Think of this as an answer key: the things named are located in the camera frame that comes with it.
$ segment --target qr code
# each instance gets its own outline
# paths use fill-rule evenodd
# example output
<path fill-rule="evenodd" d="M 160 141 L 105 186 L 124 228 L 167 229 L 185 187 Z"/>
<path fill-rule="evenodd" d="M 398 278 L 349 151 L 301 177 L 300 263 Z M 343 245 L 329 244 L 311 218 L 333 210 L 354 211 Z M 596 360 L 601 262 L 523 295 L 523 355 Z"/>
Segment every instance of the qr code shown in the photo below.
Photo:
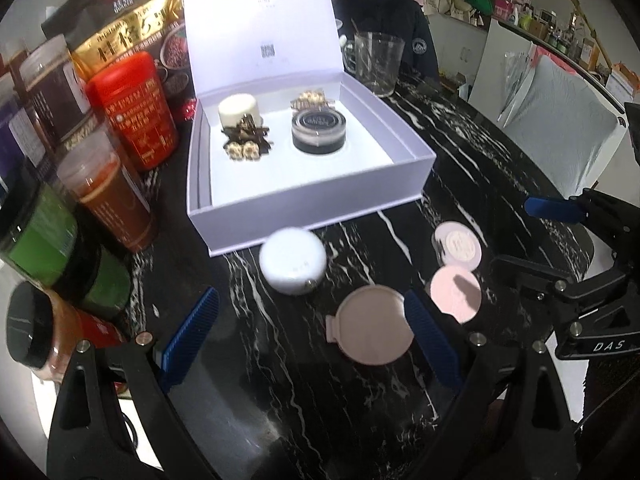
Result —
<path fill-rule="evenodd" d="M 268 57 L 276 56 L 276 49 L 273 47 L 273 43 L 268 45 L 261 45 L 260 50 L 262 51 L 262 58 L 267 59 Z"/>

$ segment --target purple jar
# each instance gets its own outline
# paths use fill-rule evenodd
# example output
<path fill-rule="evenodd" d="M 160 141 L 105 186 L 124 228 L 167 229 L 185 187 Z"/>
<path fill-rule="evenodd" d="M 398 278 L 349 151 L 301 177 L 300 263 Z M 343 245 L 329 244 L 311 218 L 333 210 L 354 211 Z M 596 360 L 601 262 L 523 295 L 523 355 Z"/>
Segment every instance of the purple jar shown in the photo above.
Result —
<path fill-rule="evenodd" d="M 24 108 L 14 93 L 10 73 L 0 77 L 0 178 L 19 168 L 27 156 L 38 166 L 45 150 Z"/>

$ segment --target white chair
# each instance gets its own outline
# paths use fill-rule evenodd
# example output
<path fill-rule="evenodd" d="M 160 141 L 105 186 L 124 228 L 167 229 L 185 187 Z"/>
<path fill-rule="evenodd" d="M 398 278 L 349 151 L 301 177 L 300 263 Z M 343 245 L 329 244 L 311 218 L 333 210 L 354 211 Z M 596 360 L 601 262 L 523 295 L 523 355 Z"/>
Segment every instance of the white chair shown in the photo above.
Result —
<path fill-rule="evenodd" d="M 596 183 L 627 130 L 624 114 L 547 56 L 528 69 L 503 116 L 507 136 L 565 198 Z"/>

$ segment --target dark jacket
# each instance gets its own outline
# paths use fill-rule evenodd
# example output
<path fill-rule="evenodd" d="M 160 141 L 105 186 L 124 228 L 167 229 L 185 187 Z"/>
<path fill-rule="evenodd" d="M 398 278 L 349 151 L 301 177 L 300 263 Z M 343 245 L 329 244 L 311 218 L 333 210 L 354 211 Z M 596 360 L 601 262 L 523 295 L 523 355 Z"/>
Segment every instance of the dark jacket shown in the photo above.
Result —
<path fill-rule="evenodd" d="M 342 20 L 339 34 L 353 39 L 353 19 L 362 32 L 382 32 L 404 40 L 402 63 L 438 81 L 438 59 L 429 22 L 413 0 L 337 0 L 335 17 Z"/>

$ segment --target green jar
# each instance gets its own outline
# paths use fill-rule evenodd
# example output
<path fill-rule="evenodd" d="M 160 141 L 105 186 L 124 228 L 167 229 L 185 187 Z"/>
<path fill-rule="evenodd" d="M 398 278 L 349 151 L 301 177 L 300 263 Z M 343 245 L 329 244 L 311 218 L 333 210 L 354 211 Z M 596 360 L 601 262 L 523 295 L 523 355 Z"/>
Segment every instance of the green jar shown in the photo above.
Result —
<path fill-rule="evenodd" d="M 126 306 L 125 266 L 78 225 L 62 200 L 24 165 L 0 206 L 0 256 L 27 279 L 102 319 Z"/>

